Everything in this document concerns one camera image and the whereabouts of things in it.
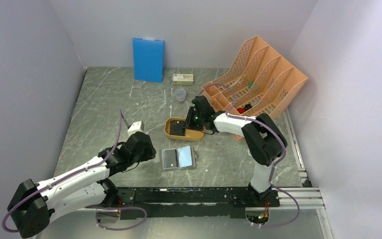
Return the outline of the yellow oval tray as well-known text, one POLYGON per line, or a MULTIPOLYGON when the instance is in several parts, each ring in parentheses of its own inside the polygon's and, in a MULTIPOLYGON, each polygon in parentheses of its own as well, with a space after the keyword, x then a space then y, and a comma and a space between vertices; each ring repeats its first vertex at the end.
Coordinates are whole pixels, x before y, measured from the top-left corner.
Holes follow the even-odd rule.
POLYGON ((201 130, 192 130, 186 127, 186 119, 169 118, 165 123, 165 134, 169 139, 184 141, 200 141, 204 137, 201 130))

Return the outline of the grey card holder wallet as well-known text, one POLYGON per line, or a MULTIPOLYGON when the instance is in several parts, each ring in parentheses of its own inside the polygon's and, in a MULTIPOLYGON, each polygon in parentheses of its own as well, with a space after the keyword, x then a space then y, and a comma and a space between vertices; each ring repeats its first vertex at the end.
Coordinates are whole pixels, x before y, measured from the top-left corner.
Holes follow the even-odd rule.
POLYGON ((160 150, 160 163, 163 171, 196 168, 198 154, 193 146, 160 150))

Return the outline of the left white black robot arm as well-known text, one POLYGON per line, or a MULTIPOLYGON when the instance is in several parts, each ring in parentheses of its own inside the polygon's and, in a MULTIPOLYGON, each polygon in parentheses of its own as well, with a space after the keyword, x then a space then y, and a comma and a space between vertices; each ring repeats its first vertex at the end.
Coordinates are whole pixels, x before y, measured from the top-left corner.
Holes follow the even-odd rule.
POLYGON ((133 194, 120 195, 110 177, 155 156, 151 138, 143 131, 131 133, 125 142, 117 137, 113 147, 73 170, 38 183, 31 179, 21 182, 1 226, 7 232, 29 239, 57 218, 77 209, 101 206, 120 211, 130 204, 133 194))

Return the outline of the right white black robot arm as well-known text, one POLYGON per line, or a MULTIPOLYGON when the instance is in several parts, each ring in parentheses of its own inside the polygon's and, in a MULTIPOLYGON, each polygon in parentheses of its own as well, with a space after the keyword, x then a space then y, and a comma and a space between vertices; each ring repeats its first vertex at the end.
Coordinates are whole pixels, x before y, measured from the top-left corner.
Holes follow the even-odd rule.
POLYGON ((270 116, 243 117, 225 111, 215 111, 205 96, 192 100, 186 122, 192 127, 213 133, 230 133, 245 139, 255 160, 253 177, 248 185, 249 201, 254 206, 266 202, 272 189, 274 161, 286 155, 287 141, 270 116))

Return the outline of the black credit card stack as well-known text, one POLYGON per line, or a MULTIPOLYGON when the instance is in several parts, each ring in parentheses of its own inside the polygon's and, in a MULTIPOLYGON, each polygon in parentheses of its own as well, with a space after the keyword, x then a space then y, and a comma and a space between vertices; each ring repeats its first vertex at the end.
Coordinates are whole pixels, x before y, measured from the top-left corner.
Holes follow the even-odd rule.
POLYGON ((170 122, 170 135, 184 136, 186 127, 184 120, 173 120, 170 122))

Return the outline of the small clear plastic cup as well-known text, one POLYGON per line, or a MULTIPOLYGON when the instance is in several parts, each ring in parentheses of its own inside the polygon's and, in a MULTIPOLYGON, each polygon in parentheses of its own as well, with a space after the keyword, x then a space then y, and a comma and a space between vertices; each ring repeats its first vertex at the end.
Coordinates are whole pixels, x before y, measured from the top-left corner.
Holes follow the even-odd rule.
POLYGON ((176 100, 180 104, 183 104, 186 101, 187 92, 185 89, 183 89, 183 88, 176 89, 174 95, 175 95, 176 100))

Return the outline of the red black object in rack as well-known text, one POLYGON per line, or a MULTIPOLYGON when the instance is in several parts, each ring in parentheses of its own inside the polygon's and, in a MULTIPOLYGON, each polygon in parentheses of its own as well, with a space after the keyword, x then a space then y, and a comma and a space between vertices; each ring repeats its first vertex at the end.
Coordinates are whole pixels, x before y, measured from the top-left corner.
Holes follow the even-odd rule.
POLYGON ((251 104, 246 104, 244 107, 237 108, 236 110, 239 114, 243 114, 244 112, 248 111, 251 108, 252 108, 251 104))

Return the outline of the small white red box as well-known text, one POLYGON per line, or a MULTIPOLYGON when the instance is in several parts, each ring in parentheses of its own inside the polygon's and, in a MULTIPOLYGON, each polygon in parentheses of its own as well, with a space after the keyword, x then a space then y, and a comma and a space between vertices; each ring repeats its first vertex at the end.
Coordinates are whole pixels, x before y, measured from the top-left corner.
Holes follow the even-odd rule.
POLYGON ((193 74, 173 74, 174 85, 193 85, 193 74))

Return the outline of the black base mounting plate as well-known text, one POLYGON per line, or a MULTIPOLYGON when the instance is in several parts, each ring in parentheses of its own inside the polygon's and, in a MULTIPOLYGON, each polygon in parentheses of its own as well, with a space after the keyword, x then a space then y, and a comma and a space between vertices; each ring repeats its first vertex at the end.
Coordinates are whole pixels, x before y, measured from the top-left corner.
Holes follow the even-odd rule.
POLYGON ((244 219, 246 209, 279 207, 276 190, 258 194, 248 187, 118 187, 104 191, 103 200, 96 204, 104 208, 121 208, 122 220, 143 216, 150 218, 217 217, 244 219))

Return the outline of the orange file organizer rack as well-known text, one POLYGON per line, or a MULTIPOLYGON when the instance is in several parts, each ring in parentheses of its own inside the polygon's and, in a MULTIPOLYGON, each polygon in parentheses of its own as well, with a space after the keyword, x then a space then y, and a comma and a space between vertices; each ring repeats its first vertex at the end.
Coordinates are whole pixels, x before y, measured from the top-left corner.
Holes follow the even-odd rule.
POLYGON ((261 37, 246 40, 226 74, 201 88, 216 111, 240 116, 280 116, 301 90, 308 77, 288 62, 261 37), (243 114, 237 108, 251 104, 243 114))

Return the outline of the blue board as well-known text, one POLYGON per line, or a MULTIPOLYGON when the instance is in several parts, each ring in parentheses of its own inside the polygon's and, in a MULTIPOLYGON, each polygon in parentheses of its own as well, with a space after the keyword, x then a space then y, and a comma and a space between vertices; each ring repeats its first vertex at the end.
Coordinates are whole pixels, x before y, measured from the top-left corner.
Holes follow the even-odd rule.
POLYGON ((161 83, 163 81, 164 41, 133 38, 134 79, 161 83))

